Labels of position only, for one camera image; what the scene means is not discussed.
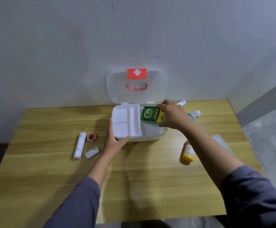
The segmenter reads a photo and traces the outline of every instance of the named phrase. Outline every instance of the gray floor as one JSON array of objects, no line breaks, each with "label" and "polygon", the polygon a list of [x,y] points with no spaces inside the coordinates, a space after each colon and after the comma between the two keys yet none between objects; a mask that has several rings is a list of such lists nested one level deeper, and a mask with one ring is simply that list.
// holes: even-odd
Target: gray floor
[{"label": "gray floor", "polygon": [[[243,131],[260,161],[265,176],[276,187],[276,110],[243,127]],[[173,228],[223,228],[214,217],[166,219]],[[99,224],[97,228],[119,228],[120,223]]]}]

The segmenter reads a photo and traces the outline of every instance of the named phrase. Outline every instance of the wooden table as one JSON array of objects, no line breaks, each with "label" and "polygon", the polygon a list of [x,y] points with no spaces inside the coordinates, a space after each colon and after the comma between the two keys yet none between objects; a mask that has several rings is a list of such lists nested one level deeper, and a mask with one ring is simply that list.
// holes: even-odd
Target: wooden table
[{"label": "wooden table", "polygon": [[[74,161],[80,132],[95,132],[83,153],[102,148],[112,105],[24,111],[0,165],[0,227],[41,227],[98,158]],[[260,171],[227,100],[194,101],[196,121],[220,134],[237,157]],[[180,161],[186,138],[169,129],[158,141],[130,142],[109,166],[97,223],[225,214],[220,192],[198,157]]]}]

